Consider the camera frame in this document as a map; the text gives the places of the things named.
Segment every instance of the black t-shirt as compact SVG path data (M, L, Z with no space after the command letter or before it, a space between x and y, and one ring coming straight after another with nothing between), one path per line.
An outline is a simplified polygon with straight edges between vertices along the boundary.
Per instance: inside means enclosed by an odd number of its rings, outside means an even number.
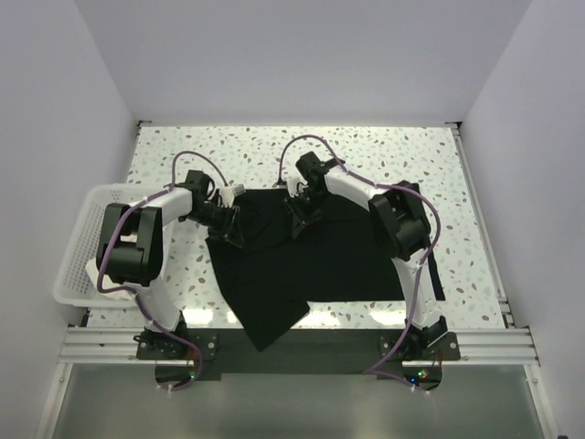
M285 189L253 189L236 198L245 248L207 240L219 289L262 351L309 312L307 301L404 300L396 268L377 247L369 213L328 197L323 219L291 238ZM444 300L434 260L435 295Z

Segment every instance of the purple cable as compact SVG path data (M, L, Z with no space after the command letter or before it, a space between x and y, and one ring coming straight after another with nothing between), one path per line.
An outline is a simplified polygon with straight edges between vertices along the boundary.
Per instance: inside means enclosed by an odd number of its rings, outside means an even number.
M110 257L112 256L113 248L116 244L116 241L118 240L118 237L120 236L120 233L122 232L122 228L123 228L123 225L126 222L126 220L128 220L128 218L139 208L143 207L144 205L153 201L154 199L157 199L159 197L162 197L163 195L168 194L171 190L173 190L173 188L175 187L175 183L176 183L176 161L177 161L179 156L185 155L185 154L192 154L192 155L196 155L197 157L203 158L205 161L207 161L209 164L211 164L215 168L216 171L218 171L218 174L221 177L221 179L223 180L224 185L225 186L228 185L228 181L223 176L223 174L221 173L219 168L216 166L216 164L213 163L211 160L209 160L204 155L197 153L195 151L181 151L180 153L176 154L175 157L173 158L173 164L172 164L172 169L171 169L172 177L171 177L171 184L169 185L169 188L165 189L165 190L161 190L160 192L156 192L155 194L150 195L150 196L146 197L146 199L143 199L142 201L131 206L128 210L126 210L122 214L122 216L118 220L116 227L113 230L112 237L110 238L110 241L108 242L106 250L103 254L103 259L101 261L100 270L98 271L98 282L97 282L98 291L100 293L113 293L116 291L126 291L126 292L130 293L130 295L132 297L134 297L134 299L136 300L136 305L138 306L138 309L143 314L143 316L146 320L148 320L149 322L152 322L153 326L156 327L163 334L165 334L167 337L172 338L173 340L178 341L179 343L182 343L183 345L187 346L188 348L191 348L193 351L195 351L197 353L198 362L197 362L197 372L195 374L195 377L192 380L189 380L188 382L186 382L185 384L171 387L170 388L171 391L180 391L182 389L185 389L185 388L189 387L191 384L193 384L193 382L195 380L198 380L198 378L201 376L201 372L203 371L203 355L201 353L201 350L194 343L191 343L190 341L173 334L171 331L169 331L168 329L163 327L160 323L158 323L156 320L154 320L153 317L151 316L151 314L145 308L142 300L140 299L140 296L138 295L138 292L134 288L132 288L131 286L128 286L128 285L121 285L121 286L114 286L113 288L105 289L105 288L103 288L103 277L105 276L108 262L110 261Z
M346 165L344 164L344 162L337 156L337 154L335 153L334 149L331 147L331 145L323 138L323 137L319 137L318 135L314 135L314 134L305 134L305 135L300 135L298 137L294 137L288 144L286 144L286 146L284 147L284 149L282 149L282 154L281 154L281 162L279 165L279 170L278 170L278 178L279 181L282 181L282 164L284 162L284 153L286 153L286 150L295 142L299 141L299 140L303 140L303 139L315 139L318 140L319 142L321 142L325 148L327 148L327 150L329 151L329 153L331 154L331 156L333 157L333 159L337 162L337 164L339 165L339 167L341 167L341 169L343 169L349 176L361 181L362 183L366 183L367 185L371 186L371 187L379 187L382 189L386 189L386 190L400 190L402 192L406 192L408 194L413 195L414 197L417 197L420 199L420 201L422 201L424 204L426 204L429 209L431 210L432 214L435 217L435 221L437 223L437 231L435 233L435 237L432 240L431 245L429 246L429 248L427 249L426 252L424 252L424 254L422 255L422 258L420 258L420 266L422 267L424 265L424 263L427 261L427 259L429 258L429 256L432 253L432 250L435 248L435 246L437 245L437 242L439 241L439 236L441 236L441 219L439 218L439 212L437 211L437 209L432 205L432 203L426 198L424 197L421 193L417 192L416 190L410 189L409 187L402 187L402 186L397 186L397 185L387 185L387 184L383 184L383 183L376 183L373 180L370 180L367 177L363 177L360 176L357 172L352 171L351 169L348 169L346 167ZM417 303L417 299L419 297L419 287L420 287L420 276L422 274L421 268L417 271L416 276L415 276L415 280L414 280L414 294L412 295L412 307L410 308L410 312L409 312L409 316L407 319L407 323L404 326L404 329L402 330L402 333L400 334L399 339L397 340L397 342L394 344L394 346L392 347L392 349L390 350L390 352L388 354L386 354L379 362L377 362L376 364L374 364L373 366L371 366L370 368L366 369L364 371L365 374L371 374L371 375L381 375L381 376L387 376L389 378L393 378L394 380L398 380L400 382L403 382L405 384L408 384L409 386L412 385L412 383L401 379L400 377L398 377L397 375L388 373L388 372L382 372L380 370L378 370L378 368L380 366L382 366L384 363L386 363L386 361L388 361L389 359L391 359L394 354L399 350L400 346L402 345L402 342L404 341L404 339L406 338L406 335L409 332L410 326L412 325L412 318L414 317L414 311L416 308L416 303Z

